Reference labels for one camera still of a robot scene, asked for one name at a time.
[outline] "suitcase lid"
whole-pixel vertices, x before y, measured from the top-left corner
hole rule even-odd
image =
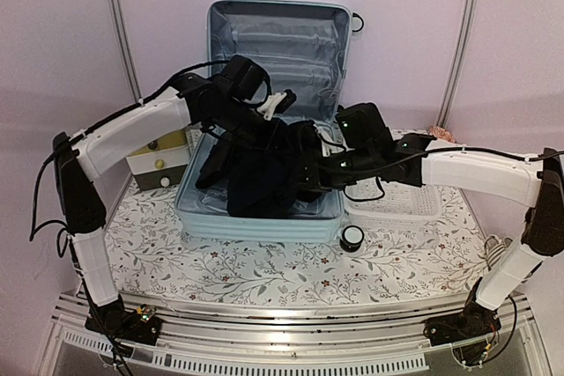
[[[208,13],[208,57],[252,59],[270,74],[272,92],[296,93],[283,116],[328,122],[345,78],[351,21],[350,11],[335,4],[220,0]],[[262,87],[252,101],[265,94]]]

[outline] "suitcase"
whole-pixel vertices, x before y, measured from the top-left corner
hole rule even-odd
[[[264,67],[273,92],[289,88],[296,102],[281,116],[286,122],[314,120],[333,130],[353,15],[343,6],[268,0],[221,0],[208,14],[210,61],[244,55]],[[220,71],[219,67],[211,73]],[[264,97],[258,92],[253,101]],[[341,195],[331,191],[312,203],[296,202],[285,219],[231,217],[226,190],[196,189],[200,168],[216,139],[201,137],[183,176],[174,206],[183,230],[192,236],[265,242],[328,242],[344,216]]]

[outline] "white wall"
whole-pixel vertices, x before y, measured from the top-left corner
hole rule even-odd
[[[28,376],[49,318],[76,278],[56,257],[56,229],[27,241],[32,192],[52,137],[99,120],[132,98],[106,0],[0,0],[0,374]],[[127,169],[100,184],[111,205]],[[60,217],[53,171],[40,220]]]
[[[562,0],[478,0],[449,129],[458,141],[506,151],[564,150],[563,64]],[[524,208],[469,198],[487,232],[520,236]],[[563,277],[558,256],[524,288],[556,375],[564,374]]]
[[[122,0],[141,91],[206,58],[205,20],[216,0]],[[435,123],[464,0],[308,0],[343,4],[365,20],[353,37],[343,101],[376,101],[395,128]]]

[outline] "floral tablecloth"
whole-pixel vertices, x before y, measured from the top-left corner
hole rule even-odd
[[[486,267],[484,237],[460,192],[438,189],[442,214],[436,220],[417,231],[364,228],[363,248],[349,255],[337,242],[191,237],[174,213],[176,188],[139,192],[132,183],[106,242],[121,291],[166,299],[296,308],[468,291]]]

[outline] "open suitcase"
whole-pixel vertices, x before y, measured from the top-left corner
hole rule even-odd
[[[222,0],[208,15],[210,61],[244,55],[264,67],[273,92],[293,90],[285,121],[314,120],[332,131],[346,71],[352,14],[343,6],[265,0]],[[259,92],[255,100],[261,99]],[[183,230],[226,240],[327,242],[344,216],[341,195],[331,191],[312,203],[296,202],[286,219],[231,217],[226,190],[196,189],[202,164],[216,140],[202,136],[175,200]]]

